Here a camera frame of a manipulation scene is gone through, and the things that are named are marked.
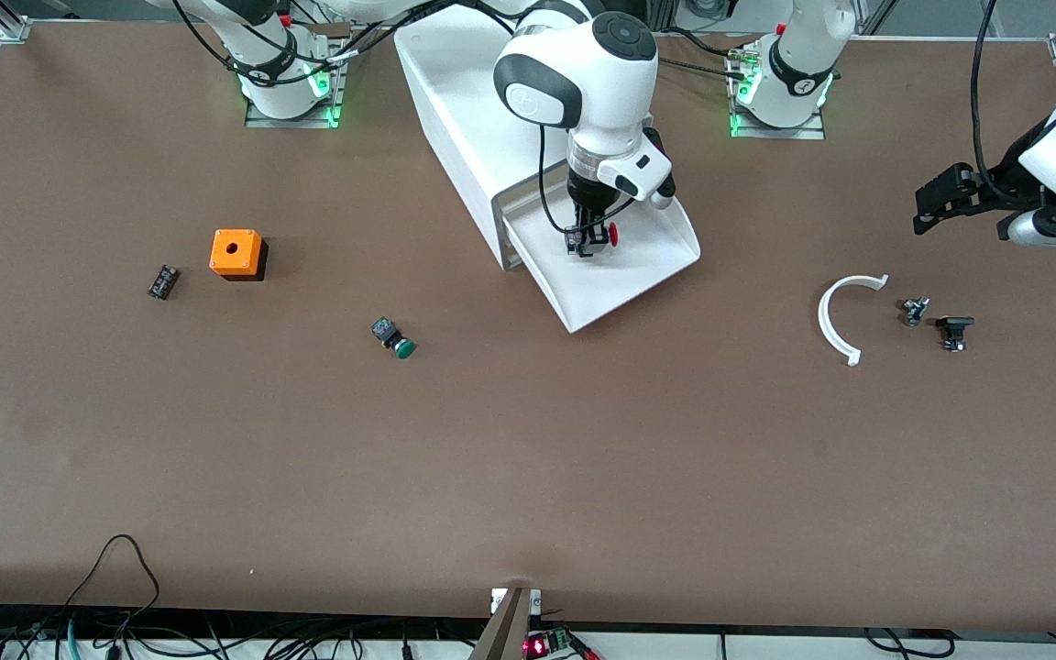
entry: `wire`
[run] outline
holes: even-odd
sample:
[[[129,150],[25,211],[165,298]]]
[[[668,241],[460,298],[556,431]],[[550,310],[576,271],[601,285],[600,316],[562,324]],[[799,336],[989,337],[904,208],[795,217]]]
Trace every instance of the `wire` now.
[[[182,8],[182,4],[178,2],[178,0],[171,0],[171,2],[173,3],[173,8],[177,10],[177,16],[182,18],[182,22],[185,23],[185,26],[188,26],[188,29],[190,29],[190,33],[193,34],[193,37],[197,39],[199,43],[202,43],[203,49],[206,49],[206,51],[210,53],[210,55],[214,59],[218,59],[219,63],[223,65],[224,70],[227,70],[234,74],[242,75],[242,73],[238,70],[238,68],[234,68],[234,65],[231,64],[230,58],[224,58],[224,56],[219,55],[219,51],[214,51],[213,46],[210,46],[210,42],[206,41],[205,38],[202,38],[202,35],[199,34],[199,30],[196,29],[196,26],[193,26],[192,21],[190,21],[190,17],[185,15],[185,10]]]
[[[675,33],[675,34],[682,34],[683,37],[689,38],[689,40],[691,40],[692,43],[695,43],[695,45],[698,46],[698,49],[701,50],[701,51],[705,51],[708,53],[711,53],[712,55],[718,55],[721,58],[725,58],[728,56],[728,51],[720,51],[719,49],[712,49],[711,45],[708,45],[706,43],[703,42],[703,40],[700,40],[699,37],[696,37],[695,34],[692,34],[691,32],[689,32],[686,30],[680,29],[680,26],[676,26],[676,25],[665,26],[665,29],[663,29],[663,32],[671,32],[671,33]]]
[[[278,87],[278,84],[289,84],[293,82],[301,82],[301,80],[309,79],[314,75],[318,75],[319,73],[331,71],[332,68],[339,67],[339,64],[332,64],[326,61],[323,61],[323,59],[303,58],[301,55],[297,54],[296,55],[297,58],[310,59],[310,61],[319,62],[319,65],[315,67],[314,70],[306,72],[306,74],[304,75],[295,76],[295,78],[285,78],[278,80],[259,80],[256,78],[251,78],[251,76],[246,75],[246,73],[240,71],[238,67],[232,64],[231,58],[224,58],[224,56],[219,54],[218,51],[214,51],[213,46],[210,45],[210,42],[206,41],[205,38],[202,37],[202,34],[199,33],[196,26],[193,26],[193,22],[190,21],[190,17],[185,15],[185,11],[184,8],[182,8],[182,4],[180,3],[178,0],[171,0],[171,2],[173,3],[173,8],[175,8],[177,12],[177,16],[182,18],[182,22],[185,23],[185,26],[188,26],[188,29],[190,29],[190,34],[193,35],[194,40],[197,40],[197,42],[202,44],[203,49],[206,49],[206,51],[210,53],[211,58],[214,58],[220,64],[222,64],[224,70],[227,70],[233,73],[234,75],[239,75],[241,78],[247,79],[247,82],[250,82],[256,87]],[[366,25],[363,32],[361,32],[361,34],[359,34],[355,38],[355,40],[350,40],[347,45],[344,45],[344,49],[341,49],[341,53],[343,53],[344,51],[348,51],[350,45],[353,45],[353,43],[355,43],[356,40],[358,40],[358,38],[361,38],[365,34],[372,32],[374,29],[376,29],[376,26],[377,24]],[[277,49],[280,49],[280,46],[276,42],[269,40],[269,38],[263,37],[263,35],[259,34],[258,32],[254,32],[253,30],[251,30],[251,33],[257,35],[257,37],[263,38],[264,41],[271,43],[271,45],[276,45]]]
[[[434,631],[436,631],[436,634],[446,634],[446,635],[448,635],[448,638],[454,639],[456,642],[466,643],[467,646],[470,646],[472,648],[475,647],[475,643],[473,643],[469,639],[465,638],[465,636],[460,636],[460,635],[454,634],[453,630],[448,629],[448,628],[444,628],[442,626],[439,625],[438,622],[434,622]]]
[[[617,213],[622,212],[625,206],[634,204],[634,197],[629,197],[625,201],[624,205],[619,206],[611,210],[611,212],[603,214],[595,221],[587,222],[585,225],[574,226],[573,229],[561,229],[557,221],[552,220],[552,210],[548,208],[548,197],[545,195],[545,125],[540,125],[540,162],[536,168],[536,189],[540,191],[540,205],[545,207],[545,218],[548,219],[549,225],[552,225],[552,229],[560,231],[561,233],[573,233],[573,231],[584,231],[589,229],[590,226],[598,226],[601,223],[614,218]]]
[[[300,4],[300,3],[297,2],[297,0],[293,0],[293,1],[290,1],[289,5],[290,5],[290,7],[296,7],[302,14],[304,14],[304,16],[307,18],[307,20],[309,21],[310,24],[314,24],[316,22],[316,19],[312,17],[312,14],[307,13],[307,10],[304,8],[304,4]]]
[[[105,546],[100,548],[100,554],[96,555],[96,561],[94,561],[94,563],[92,564],[92,568],[88,569],[88,574],[84,576],[83,580],[80,580],[79,585],[76,585],[75,589],[72,589],[72,592],[68,595],[67,601],[63,601],[63,608],[61,614],[61,615],[67,614],[68,606],[72,605],[72,601],[75,601],[76,595],[80,592],[80,589],[84,588],[84,586],[88,584],[89,581],[92,581],[93,577],[96,574],[96,569],[100,568],[100,563],[103,563],[105,561],[105,554],[107,554],[108,548],[112,547],[113,543],[117,542],[117,540],[126,540],[126,542],[129,542],[129,544],[133,546],[133,551],[135,552],[135,554],[137,554],[137,563],[142,564],[142,569],[146,572],[146,576],[149,578],[150,584],[154,586],[154,596],[152,596],[152,598],[149,599],[149,602],[147,602],[146,605],[142,606],[142,608],[137,609],[136,611],[133,611],[133,614],[125,615],[125,622],[121,622],[121,625],[116,628],[116,631],[114,631],[113,634],[113,639],[110,640],[110,643],[112,643],[113,645],[116,644],[117,639],[120,639],[121,636],[125,635],[125,628],[129,626],[130,620],[133,620],[134,617],[142,615],[143,611],[150,609],[150,607],[154,606],[155,602],[157,602],[157,599],[161,598],[161,584],[159,582],[157,582],[157,576],[154,576],[152,569],[149,568],[149,564],[146,563],[146,555],[144,555],[144,552],[142,552],[142,545],[137,544],[137,542],[135,542],[135,539],[133,539],[133,536],[130,536],[129,534],[114,534],[111,539],[105,542]],[[71,631],[72,631],[72,623],[68,623],[68,635],[71,635]],[[56,636],[55,647],[56,652],[59,652],[59,636]],[[93,647],[103,648],[103,646],[96,646],[96,643],[93,643]]]
[[[454,0],[432,0],[431,3],[422,3],[416,5],[416,7],[408,12],[407,15],[401,18],[401,20],[391,25],[390,30],[386,30],[384,33],[381,33],[381,37],[375,38],[373,41],[370,41],[367,45],[361,46],[361,49],[359,49],[358,52],[364,53],[371,51],[373,46],[377,45],[378,43],[381,43],[382,41],[385,41],[386,38],[392,37],[395,32],[398,32],[398,29],[400,26],[406,26],[416,20],[421,20],[422,18],[428,17],[429,14],[448,7],[453,2]]]
[[[976,152],[976,171],[979,172],[981,181],[988,186],[989,191],[993,191],[998,200],[1015,204],[1019,200],[997,188],[997,183],[993,181],[988,167],[984,166],[984,147],[980,136],[980,58],[984,52],[984,34],[988,33],[988,24],[993,20],[993,10],[996,7],[997,0],[988,0],[988,4],[984,5],[984,18],[980,21],[980,32],[976,34],[976,50],[973,51],[972,56],[972,79],[968,82],[968,101],[972,106],[972,146]]]
[[[297,58],[297,59],[300,59],[301,62],[309,62],[309,63],[314,63],[314,64],[327,64],[328,63],[327,59],[310,58],[307,55],[301,55],[301,54],[297,53],[297,51],[295,49],[293,49],[293,46],[286,45],[286,43],[285,43],[285,45],[280,45],[280,43],[276,43],[275,41],[269,40],[269,38],[265,37],[265,35],[263,33],[261,33],[260,31],[254,30],[251,25],[248,25],[248,24],[243,25],[243,30],[246,30],[247,32],[250,32],[251,34],[253,34],[260,41],[263,41],[264,43],[267,43],[268,45],[275,45],[277,51],[280,51],[284,55],[288,55],[289,58]]]
[[[214,638],[214,643],[218,644],[219,650],[222,650],[222,653],[223,653],[223,660],[231,660],[231,657],[229,655],[227,655],[227,653],[226,653],[226,648],[223,647],[222,640],[219,639],[219,634],[216,634],[216,631],[214,631],[214,627],[212,625],[210,625],[210,616],[206,614],[205,609],[202,610],[202,619],[205,620],[205,622],[206,622],[206,629],[210,630],[210,636],[212,636],[212,638]]]
[[[886,631],[888,638],[891,638],[891,642],[895,643],[893,646],[886,646],[884,643],[880,643],[879,640],[872,638],[871,628],[863,628],[863,634],[866,635],[866,641],[871,643],[874,648],[888,653],[898,653],[898,655],[902,656],[902,660],[910,660],[911,656],[930,657],[931,660],[942,660],[944,657],[950,657],[953,653],[956,653],[956,640],[951,638],[947,638],[948,647],[946,650],[929,653],[926,650],[914,650],[914,648],[908,648],[904,646],[904,643],[902,643],[899,636],[895,635],[895,631],[891,630],[891,628],[883,629]]]
[[[710,73],[710,74],[715,74],[715,75],[721,75],[721,76],[724,76],[724,78],[730,78],[730,79],[733,79],[733,80],[743,80],[744,79],[744,74],[741,74],[741,72],[724,71],[724,70],[713,70],[713,68],[711,68],[711,67],[700,67],[699,64],[693,64],[691,62],[680,62],[680,61],[678,61],[678,59],[658,58],[658,61],[662,62],[664,64],[671,64],[671,67],[680,67],[680,68],[683,68],[684,70],[692,70],[692,71],[697,71],[697,72],[703,72],[703,73]]]
[[[503,17],[499,17],[498,12],[495,12],[495,10],[491,8],[489,5],[485,3],[475,3],[474,7],[472,8],[478,13],[487,14],[487,16],[491,18],[491,20],[495,21],[495,24],[503,26],[503,29],[507,31],[508,34],[515,34],[515,31],[511,29],[511,25],[507,24],[507,22],[504,21]]]

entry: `white curved plastic part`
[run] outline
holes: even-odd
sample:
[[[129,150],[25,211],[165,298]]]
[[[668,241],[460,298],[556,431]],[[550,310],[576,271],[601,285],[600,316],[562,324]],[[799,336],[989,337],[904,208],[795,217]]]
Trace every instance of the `white curved plastic part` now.
[[[830,298],[833,297],[834,291],[847,284],[857,284],[860,287],[874,288],[878,291],[886,285],[887,279],[889,279],[889,275],[883,277],[870,277],[869,275],[843,277],[842,280],[834,281],[833,287],[827,289],[822,296],[822,303],[817,305],[817,324],[822,325],[822,334],[825,335],[826,341],[830,342],[830,346],[835,347],[846,356],[846,363],[850,366],[859,363],[859,360],[863,358],[863,352],[848,344],[846,339],[843,339],[842,335],[833,329],[833,322],[830,321]]]

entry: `orange box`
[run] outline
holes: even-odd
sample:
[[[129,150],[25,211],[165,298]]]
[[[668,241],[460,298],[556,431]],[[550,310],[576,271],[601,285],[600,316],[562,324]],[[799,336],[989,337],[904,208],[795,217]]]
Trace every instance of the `orange box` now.
[[[254,229],[219,229],[210,247],[210,270],[227,281],[263,281],[267,242]]]

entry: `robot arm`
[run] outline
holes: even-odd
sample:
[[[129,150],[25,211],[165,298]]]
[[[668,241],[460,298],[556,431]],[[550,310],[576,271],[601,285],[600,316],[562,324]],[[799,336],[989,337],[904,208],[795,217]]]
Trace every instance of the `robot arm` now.
[[[1005,209],[1014,213],[998,223],[998,238],[1019,246],[1056,247],[1056,108],[988,174],[1002,196],[967,164],[955,164],[923,185],[914,192],[914,233],[950,218]]]
[[[495,91],[515,116],[568,130],[570,252],[589,256],[583,247],[606,242],[602,222],[620,192],[658,208],[675,195],[671,159],[649,126],[657,75],[657,43],[642,21],[589,17],[558,0],[536,3],[496,59]]]
[[[736,97],[758,120],[778,129],[804,125],[825,101],[837,55],[854,34],[853,0],[795,0],[782,32],[767,34],[747,49],[757,61],[747,91]]]
[[[164,10],[193,14],[209,24],[230,52],[243,94],[264,115],[294,118],[328,95],[315,81],[318,63],[328,58],[328,40],[304,26],[284,26],[272,0],[146,0]]]

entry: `brown table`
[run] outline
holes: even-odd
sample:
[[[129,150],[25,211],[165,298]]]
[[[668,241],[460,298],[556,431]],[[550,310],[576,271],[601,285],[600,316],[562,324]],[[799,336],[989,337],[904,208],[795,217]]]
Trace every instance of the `brown table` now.
[[[129,531],[169,606],[483,615],[521,580],[573,620],[1056,630],[1056,251],[910,232],[972,159],[970,52],[851,43],[824,143],[730,138],[719,80],[664,67],[703,259],[570,336],[391,46],[341,129],[251,130],[182,25],[35,25],[0,55],[0,601],[63,601]],[[995,158],[1056,99],[1044,45],[988,45],[981,99]],[[267,281],[208,271],[222,226]],[[847,367],[818,297],[883,272],[834,301]],[[146,589],[117,552],[84,602]]]

